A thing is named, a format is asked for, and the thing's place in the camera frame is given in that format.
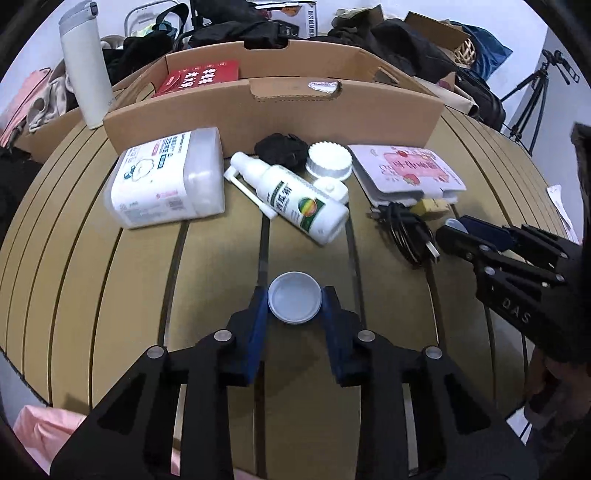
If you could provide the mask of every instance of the power cord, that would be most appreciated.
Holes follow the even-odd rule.
[[[372,208],[369,216],[388,232],[402,256],[413,267],[420,267],[427,260],[439,260],[431,229],[402,203],[390,202],[388,206]]]

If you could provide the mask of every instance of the tripod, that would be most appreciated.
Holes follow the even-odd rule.
[[[559,65],[564,66],[570,77],[574,80],[575,83],[578,83],[580,80],[579,75],[575,73],[575,71],[571,68],[569,62],[563,57],[562,52],[560,50],[556,50],[554,53],[548,50],[542,50],[542,54],[546,57],[546,61],[542,64],[539,70],[536,70],[530,76],[528,76],[523,82],[518,84],[513,90],[511,90],[507,95],[505,95],[501,102],[507,100],[510,96],[514,95],[515,93],[519,92],[523,87],[531,83],[532,88],[534,89],[534,93],[531,95],[530,100],[527,102],[525,109],[514,123],[512,127],[510,127],[509,138],[515,138],[515,142],[521,143],[521,138],[523,136],[523,132],[527,123],[530,121],[532,114],[538,102],[542,101],[540,105],[540,113],[538,114],[538,120],[535,124],[534,135],[531,139],[530,147],[527,149],[528,153],[531,153],[534,150],[535,141],[538,138],[538,134],[540,133],[540,125],[542,124],[542,116],[544,115],[544,107],[546,105],[546,96],[548,94],[548,83],[550,79],[548,78],[548,68],[550,65],[554,65],[558,67],[558,71],[564,78],[564,81],[567,85],[570,85],[569,79],[566,77],[564,72],[560,69]]]

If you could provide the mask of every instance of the cardboard box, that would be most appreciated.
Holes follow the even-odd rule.
[[[113,86],[113,91],[126,89],[136,78],[143,74],[150,65],[139,69],[127,78]],[[68,133],[82,121],[82,113],[79,108],[74,108],[59,118],[43,125],[35,133],[26,130],[16,141],[15,146],[29,152],[33,160],[45,163],[53,151],[66,137]]]
[[[470,38],[470,35],[451,25],[446,25],[414,12],[409,12],[404,21],[426,39],[437,45],[453,61],[455,61],[453,51]]]
[[[252,153],[259,140],[275,132],[294,134],[308,143],[423,147],[443,111],[443,102],[434,96],[353,80],[255,78],[134,103],[144,87],[134,83],[119,97],[119,108],[105,117],[118,154],[203,127],[219,129],[225,157],[237,151]]]
[[[386,83],[432,95],[409,75],[361,48],[307,40],[290,40],[285,48],[247,50],[243,42],[229,42],[170,53],[152,64],[137,78],[134,86],[145,87],[151,83],[157,90],[175,70],[228,60],[238,62],[240,79],[328,77]],[[118,99],[111,111],[125,102],[125,99]]]
[[[256,9],[269,20],[281,20],[299,27],[298,37],[310,38],[318,35],[316,2],[269,2],[255,0]]]

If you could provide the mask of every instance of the red box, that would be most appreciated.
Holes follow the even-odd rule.
[[[238,62],[236,60],[197,65],[188,69],[176,70],[169,74],[152,97],[201,85],[234,82],[235,80],[238,80]]]

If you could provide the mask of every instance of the wicker basket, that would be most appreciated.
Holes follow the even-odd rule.
[[[467,39],[459,48],[453,52],[456,63],[462,66],[471,67],[476,61],[476,49],[471,39]]]

